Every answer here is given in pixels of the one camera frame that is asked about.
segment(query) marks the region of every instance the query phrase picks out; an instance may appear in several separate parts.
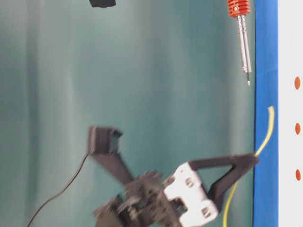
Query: blue frame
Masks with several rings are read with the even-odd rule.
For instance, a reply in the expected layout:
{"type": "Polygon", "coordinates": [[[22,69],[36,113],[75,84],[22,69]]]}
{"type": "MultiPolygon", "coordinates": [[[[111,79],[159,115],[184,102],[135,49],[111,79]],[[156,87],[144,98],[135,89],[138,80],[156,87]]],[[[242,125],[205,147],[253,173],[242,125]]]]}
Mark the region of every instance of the blue frame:
{"type": "Polygon", "coordinates": [[[254,227],[278,227],[278,2],[256,0],[255,150],[265,138],[269,106],[275,128],[254,174],[254,227]]]}

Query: metal soldering tip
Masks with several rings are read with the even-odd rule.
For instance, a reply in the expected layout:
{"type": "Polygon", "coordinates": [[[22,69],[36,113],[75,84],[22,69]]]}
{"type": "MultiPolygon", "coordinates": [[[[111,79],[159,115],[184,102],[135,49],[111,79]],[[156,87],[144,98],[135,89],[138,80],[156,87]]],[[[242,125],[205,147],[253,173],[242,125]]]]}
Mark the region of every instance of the metal soldering tip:
{"type": "Polygon", "coordinates": [[[246,75],[247,75],[247,84],[248,86],[250,86],[250,73],[247,72],[246,75]]]}

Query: yellow wire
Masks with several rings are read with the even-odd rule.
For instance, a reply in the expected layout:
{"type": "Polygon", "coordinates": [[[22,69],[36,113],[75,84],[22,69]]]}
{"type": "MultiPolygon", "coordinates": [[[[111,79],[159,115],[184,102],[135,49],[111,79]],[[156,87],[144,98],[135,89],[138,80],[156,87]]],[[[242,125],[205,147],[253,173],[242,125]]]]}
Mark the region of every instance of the yellow wire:
{"type": "MultiPolygon", "coordinates": [[[[262,145],[260,146],[260,148],[257,150],[257,152],[255,153],[255,157],[258,157],[259,154],[262,152],[262,150],[264,149],[264,147],[267,145],[272,133],[273,133],[273,129],[274,129],[274,123],[275,123],[275,110],[274,107],[271,106],[268,108],[268,114],[269,114],[269,120],[268,120],[268,129],[267,129],[267,135],[262,143],[262,145]]],[[[227,215],[228,215],[228,210],[229,210],[229,206],[231,204],[232,201],[232,197],[233,194],[237,188],[238,182],[236,182],[231,189],[231,192],[228,196],[228,199],[226,201],[226,205],[225,205],[225,209],[224,209],[224,215],[223,215],[223,227],[227,227],[227,215]]]]}

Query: orange dot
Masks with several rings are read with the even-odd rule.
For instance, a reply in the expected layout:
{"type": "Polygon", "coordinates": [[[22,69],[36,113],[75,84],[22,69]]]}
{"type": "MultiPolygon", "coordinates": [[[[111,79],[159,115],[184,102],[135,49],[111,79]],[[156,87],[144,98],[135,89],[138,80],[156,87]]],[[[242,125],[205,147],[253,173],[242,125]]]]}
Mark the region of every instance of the orange dot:
{"type": "Polygon", "coordinates": [[[297,178],[297,180],[298,181],[300,181],[301,180],[301,173],[300,173],[300,170],[296,170],[296,172],[295,172],[295,177],[297,178]]]}
{"type": "Polygon", "coordinates": [[[297,135],[300,134],[300,131],[301,131],[301,126],[299,123],[295,124],[295,133],[297,133],[297,135]]]}
{"type": "Polygon", "coordinates": [[[300,88],[300,84],[301,84],[300,78],[296,77],[295,80],[294,80],[294,87],[295,87],[295,89],[298,90],[300,88]]]}

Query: red soldering iron handle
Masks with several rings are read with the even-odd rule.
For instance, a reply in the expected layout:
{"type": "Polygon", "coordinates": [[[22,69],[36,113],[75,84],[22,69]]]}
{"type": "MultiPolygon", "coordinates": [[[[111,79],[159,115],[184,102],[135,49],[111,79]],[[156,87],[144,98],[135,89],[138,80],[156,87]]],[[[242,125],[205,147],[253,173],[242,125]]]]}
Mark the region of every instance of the red soldering iron handle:
{"type": "Polygon", "coordinates": [[[250,0],[228,0],[230,17],[247,15],[250,13],[250,0]]]}

